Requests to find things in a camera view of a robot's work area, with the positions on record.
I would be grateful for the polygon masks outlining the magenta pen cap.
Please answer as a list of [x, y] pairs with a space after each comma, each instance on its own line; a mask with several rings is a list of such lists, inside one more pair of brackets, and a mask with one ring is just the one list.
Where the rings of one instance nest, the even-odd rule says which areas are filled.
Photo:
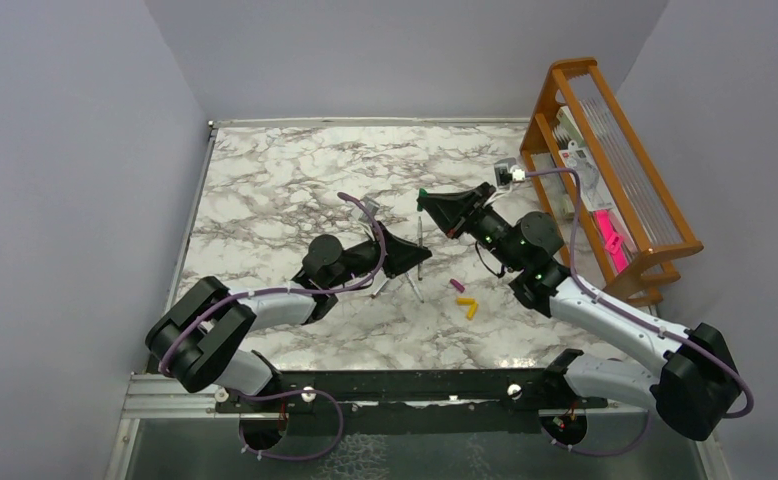
[[463, 293], [465, 291], [465, 286], [459, 280], [451, 278], [449, 283], [458, 292]]

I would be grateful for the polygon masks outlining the white marker pen green cap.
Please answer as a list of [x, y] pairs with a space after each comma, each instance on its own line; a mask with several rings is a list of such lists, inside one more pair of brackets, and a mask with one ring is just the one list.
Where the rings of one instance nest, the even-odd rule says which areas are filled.
[[[417, 244], [418, 248], [422, 249], [424, 247], [424, 236], [423, 236], [423, 220], [422, 215], [419, 213], [417, 217]], [[417, 281], [421, 282], [423, 280], [423, 274], [422, 274], [422, 262], [424, 260], [421, 260], [419, 264], [416, 267], [416, 275], [417, 275]]]

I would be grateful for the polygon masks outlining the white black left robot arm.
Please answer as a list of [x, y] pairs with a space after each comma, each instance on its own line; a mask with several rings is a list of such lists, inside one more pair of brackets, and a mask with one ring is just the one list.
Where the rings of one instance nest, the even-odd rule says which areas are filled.
[[340, 293], [354, 290], [354, 280], [370, 280], [375, 269], [389, 278], [404, 275], [432, 256], [385, 226], [379, 231], [381, 239], [349, 248], [332, 235], [316, 237], [293, 279], [259, 294], [237, 297], [218, 278], [204, 277], [149, 330], [145, 345], [187, 392], [215, 385], [240, 394], [255, 410], [267, 410], [278, 401], [279, 372], [260, 353], [241, 350], [248, 334], [315, 323]]

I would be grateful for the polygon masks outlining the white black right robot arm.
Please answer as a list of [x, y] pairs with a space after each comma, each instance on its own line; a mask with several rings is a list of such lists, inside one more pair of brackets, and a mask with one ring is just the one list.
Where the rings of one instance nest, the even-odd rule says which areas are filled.
[[707, 439], [744, 393], [723, 334], [701, 323], [688, 328], [651, 316], [605, 294], [555, 258], [564, 245], [554, 219], [531, 211], [515, 224], [498, 214], [489, 183], [458, 193], [423, 192], [416, 199], [450, 239], [470, 235], [508, 270], [525, 308], [568, 322], [605, 340], [636, 366], [577, 354], [542, 380], [544, 398], [565, 407], [578, 397], [602, 397], [639, 406], [678, 434]]

